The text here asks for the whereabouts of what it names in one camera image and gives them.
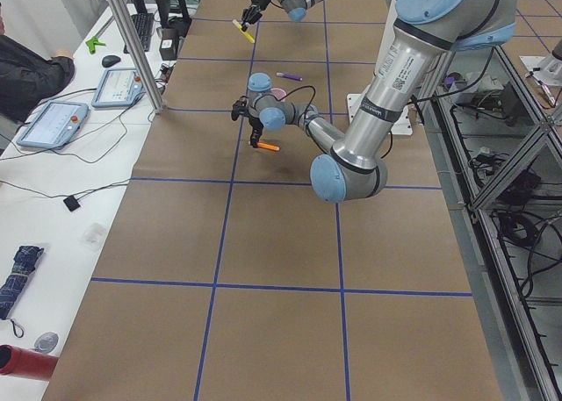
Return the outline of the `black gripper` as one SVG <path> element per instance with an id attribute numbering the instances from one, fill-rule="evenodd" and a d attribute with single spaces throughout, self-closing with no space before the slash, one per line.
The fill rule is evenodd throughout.
<path id="1" fill-rule="evenodd" d="M 271 0 L 251 0 L 251 5 L 244 9 L 241 16 L 241 25 L 253 25 L 259 20 L 259 12 L 265 11 Z"/>
<path id="2" fill-rule="evenodd" d="M 263 134 L 263 124 L 258 117 L 249 115 L 249 125 L 252 129 L 249 143 L 253 148 L 258 148 L 260 138 Z"/>

